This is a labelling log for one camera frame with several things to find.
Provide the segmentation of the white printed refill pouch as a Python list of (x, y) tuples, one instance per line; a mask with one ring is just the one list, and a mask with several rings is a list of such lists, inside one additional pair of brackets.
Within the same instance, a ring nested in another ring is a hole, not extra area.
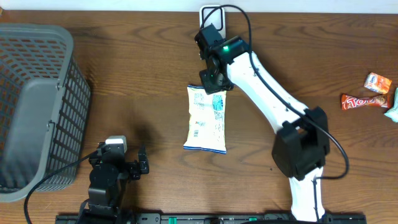
[(187, 86), (189, 115), (186, 150), (226, 154), (226, 92), (207, 94), (203, 86)]

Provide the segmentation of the red Top chocolate bar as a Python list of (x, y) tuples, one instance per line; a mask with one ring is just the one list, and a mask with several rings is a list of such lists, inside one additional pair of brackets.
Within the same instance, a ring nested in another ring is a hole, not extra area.
[(349, 95), (341, 96), (341, 107), (343, 110), (359, 108), (363, 106), (377, 106), (381, 108), (390, 108), (391, 101), (388, 95), (377, 95), (365, 98), (357, 98)]

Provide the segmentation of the small orange tissue pack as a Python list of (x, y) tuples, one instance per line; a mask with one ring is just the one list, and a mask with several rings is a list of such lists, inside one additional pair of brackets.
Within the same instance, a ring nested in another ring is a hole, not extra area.
[(371, 72), (364, 82), (364, 87), (368, 90), (384, 95), (389, 92), (391, 83), (392, 80)]

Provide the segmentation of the light blue wipes packet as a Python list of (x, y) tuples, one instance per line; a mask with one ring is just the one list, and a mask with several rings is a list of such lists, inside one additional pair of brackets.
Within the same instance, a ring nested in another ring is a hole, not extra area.
[(394, 93), (393, 107), (385, 112), (384, 115), (393, 120), (393, 122), (398, 123), (398, 88), (396, 88)]

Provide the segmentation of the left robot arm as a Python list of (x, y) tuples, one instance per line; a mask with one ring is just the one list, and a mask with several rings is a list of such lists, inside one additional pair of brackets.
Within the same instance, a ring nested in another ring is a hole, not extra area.
[(127, 224), (134, 223), (132, 211), (121, 209), (126, 185), (149, 173), (146, 148), (142, 145), (138, 159), (125, 160), (126, 146), (123, 143), (99, 143), (96, 154), (89, 157), (93, 170), (90, 172), (89, 198), (80, 207), (79, 224)]

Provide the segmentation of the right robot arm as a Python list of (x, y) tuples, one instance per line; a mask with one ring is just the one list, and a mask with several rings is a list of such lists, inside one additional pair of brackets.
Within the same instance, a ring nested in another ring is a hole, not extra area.
[(330, 151), (326, 113), (296, 100), (262, 66), (239, 36), (195, 36), (206, 62), (201, 80), (207, 93), (238, 86), (260, 109), (275, 132), (272, 158), (289, 178), (291, 212), (296, 220), (316, 222), (325, 214), (320, 181)]

